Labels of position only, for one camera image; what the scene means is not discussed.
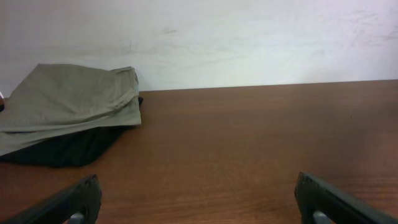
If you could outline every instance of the wood grain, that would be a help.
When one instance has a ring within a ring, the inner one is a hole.
[[[98,174],[99,224],[300,223],[300,171],[398,217],[398,81],[142,96],[142,125],[90,166],[0,164],[0,220]]]

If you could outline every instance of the white wall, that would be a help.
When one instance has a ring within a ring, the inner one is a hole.
[[[398,78],[395,0],[1,0],[0,90],[37,63],[141,90]]]

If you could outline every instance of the dark green fabric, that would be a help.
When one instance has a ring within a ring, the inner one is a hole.
[[[15,164],[81,167],[96,160],[131,126],[98,127],[57,136],[3,155],[0,162]]]

